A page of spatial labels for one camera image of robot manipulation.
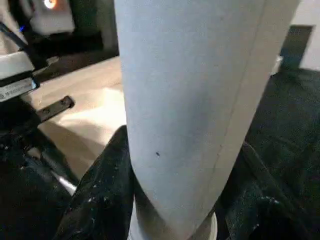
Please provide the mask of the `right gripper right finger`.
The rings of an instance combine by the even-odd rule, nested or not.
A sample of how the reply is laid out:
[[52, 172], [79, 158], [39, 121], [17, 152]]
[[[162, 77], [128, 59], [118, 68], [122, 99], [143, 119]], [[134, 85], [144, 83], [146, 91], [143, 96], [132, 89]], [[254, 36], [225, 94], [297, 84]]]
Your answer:
[[214, 206], [219, 240], [318, 240], [320, 217], [244, 142]]

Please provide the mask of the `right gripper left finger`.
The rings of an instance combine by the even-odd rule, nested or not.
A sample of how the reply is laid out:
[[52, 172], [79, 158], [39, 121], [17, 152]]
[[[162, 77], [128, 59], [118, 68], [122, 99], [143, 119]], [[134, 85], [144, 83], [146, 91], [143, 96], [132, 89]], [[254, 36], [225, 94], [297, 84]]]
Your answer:
[[126, 240], [134, 180], [127, 127], [122, 125], [80, 180], [53, 238]]

